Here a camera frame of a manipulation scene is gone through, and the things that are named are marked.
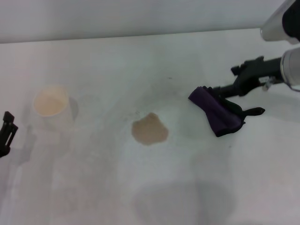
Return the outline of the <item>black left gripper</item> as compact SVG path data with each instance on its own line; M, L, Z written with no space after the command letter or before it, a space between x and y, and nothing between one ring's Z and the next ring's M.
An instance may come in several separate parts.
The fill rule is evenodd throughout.
M3 126L0 130L0 158L9 154L10 144L18 130L13 124L15 117L8 111L4 113Z

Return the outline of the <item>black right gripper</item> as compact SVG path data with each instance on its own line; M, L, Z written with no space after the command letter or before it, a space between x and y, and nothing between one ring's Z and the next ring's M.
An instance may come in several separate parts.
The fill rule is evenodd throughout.
M232 85L218 86L210 90L210 94L216 98L231 98L245 96L251 90L262 87L266 83L283 83L280 68L281 58L264 60L260 56L254 60L247 60L241 65L231 68L236 79Z

